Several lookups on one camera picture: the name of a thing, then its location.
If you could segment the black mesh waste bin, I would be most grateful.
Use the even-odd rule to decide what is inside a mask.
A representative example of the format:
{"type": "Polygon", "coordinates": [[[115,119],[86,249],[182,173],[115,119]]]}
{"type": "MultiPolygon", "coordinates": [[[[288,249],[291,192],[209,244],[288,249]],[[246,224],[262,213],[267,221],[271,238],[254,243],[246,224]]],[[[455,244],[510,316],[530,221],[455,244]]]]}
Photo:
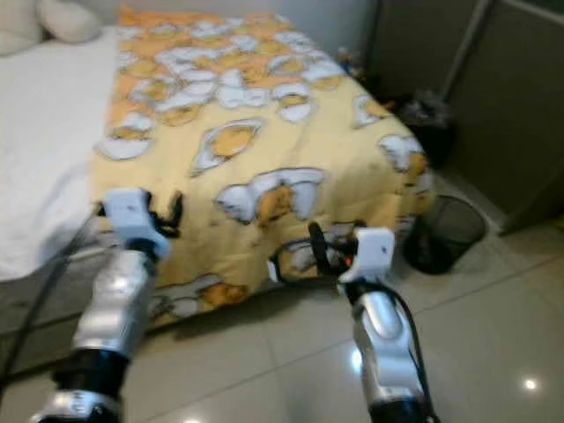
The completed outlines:
{"type": "Polygon", "coordinates": [[[431,209],[412,222],[402,255],[416,271],[444,274],[482,241],[487,231],[484,215],[471,203],[451,195],[439,195],[431,209]]]}

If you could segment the orange yellow cartoon blanket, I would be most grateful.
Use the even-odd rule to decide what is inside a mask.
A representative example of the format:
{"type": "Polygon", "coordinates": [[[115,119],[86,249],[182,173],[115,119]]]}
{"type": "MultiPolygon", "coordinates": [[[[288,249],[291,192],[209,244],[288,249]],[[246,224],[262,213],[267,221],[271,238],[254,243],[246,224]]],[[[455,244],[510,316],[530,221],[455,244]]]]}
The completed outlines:
{"type": "Polygon", "coordinates": [[[405,233],[434,205],[407,126],[285,17],[118,8],[93,197],[137,187],[180,237],[159,264],[154,326],[313,277],[308,226],[405,233]]]}

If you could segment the grey wardrobe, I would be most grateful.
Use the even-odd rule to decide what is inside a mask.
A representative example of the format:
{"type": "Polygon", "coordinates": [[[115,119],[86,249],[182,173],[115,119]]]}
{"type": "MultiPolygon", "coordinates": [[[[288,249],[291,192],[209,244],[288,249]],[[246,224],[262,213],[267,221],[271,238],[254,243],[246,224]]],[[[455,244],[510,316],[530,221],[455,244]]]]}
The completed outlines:
{"type": "Polygon", "coordinates": [[[446,168],[504,233],[564,212],[564,0],[377,0],[369,68],[446,102],[446,168]]]}

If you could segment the white bed sheet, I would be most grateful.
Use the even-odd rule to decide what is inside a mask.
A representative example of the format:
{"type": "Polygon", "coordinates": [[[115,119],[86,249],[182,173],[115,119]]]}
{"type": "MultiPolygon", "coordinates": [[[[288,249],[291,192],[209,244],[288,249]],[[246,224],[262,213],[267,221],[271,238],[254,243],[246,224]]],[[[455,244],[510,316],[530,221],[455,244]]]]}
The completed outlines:
{"type": "Polygon", "coordinates": [[[42,41],[0,59],[0,281],[28,277],[90,217],[115,26],[80,44],[42,41]]]}

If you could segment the cream plush toy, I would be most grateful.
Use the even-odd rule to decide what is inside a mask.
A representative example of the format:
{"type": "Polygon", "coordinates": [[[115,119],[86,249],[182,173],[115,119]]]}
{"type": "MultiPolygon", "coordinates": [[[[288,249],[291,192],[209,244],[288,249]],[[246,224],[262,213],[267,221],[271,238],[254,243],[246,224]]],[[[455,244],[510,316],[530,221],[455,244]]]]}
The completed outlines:
{"type": "Polygon", "coordinates": [[[0,56],[47,39],[80,44],[100,36],[100,17],[80,0],[0,0],[0,56]]]}

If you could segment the grey quilted mattress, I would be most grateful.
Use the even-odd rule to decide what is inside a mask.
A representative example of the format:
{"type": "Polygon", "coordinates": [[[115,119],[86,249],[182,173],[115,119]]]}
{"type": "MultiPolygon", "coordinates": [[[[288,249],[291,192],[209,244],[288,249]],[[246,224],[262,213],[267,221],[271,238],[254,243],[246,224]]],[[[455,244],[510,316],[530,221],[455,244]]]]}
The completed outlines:
{"type": "Polygon", "coordinates": [[[38,271],[0,283],[1,383],[51,367],[70,353],[108,247],[90,246],[51,259],[38,271]]]}

